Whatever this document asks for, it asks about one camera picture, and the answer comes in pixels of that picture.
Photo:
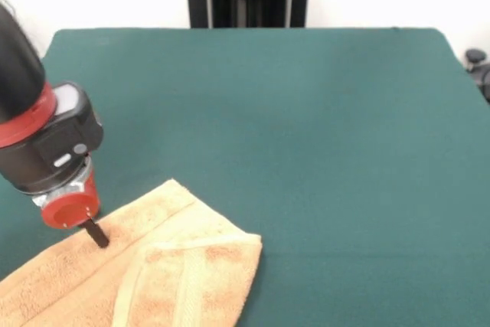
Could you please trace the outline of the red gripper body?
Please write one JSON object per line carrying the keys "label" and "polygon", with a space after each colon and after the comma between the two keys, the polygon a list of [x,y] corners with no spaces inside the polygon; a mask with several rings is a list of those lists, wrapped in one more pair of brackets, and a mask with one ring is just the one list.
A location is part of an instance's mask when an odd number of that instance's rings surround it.
{"label": "red gripper body", "polygon": [[94,173],[89,168],[68,185],[51,192],[41,209],[41,216],[47,226],[65,229],[92,219],[99,209]]}

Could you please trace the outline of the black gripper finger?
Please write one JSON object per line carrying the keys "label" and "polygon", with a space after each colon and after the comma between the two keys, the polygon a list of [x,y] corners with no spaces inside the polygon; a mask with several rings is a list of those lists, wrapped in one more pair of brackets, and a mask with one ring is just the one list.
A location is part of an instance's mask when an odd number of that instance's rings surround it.
{"label": "black gripper finger", "polygon": [[84,222],[84,229],[99,248],[106,248],[109,246],[109,238],[105,235],[101,226],[99,226],[93,219],[89,218]]}

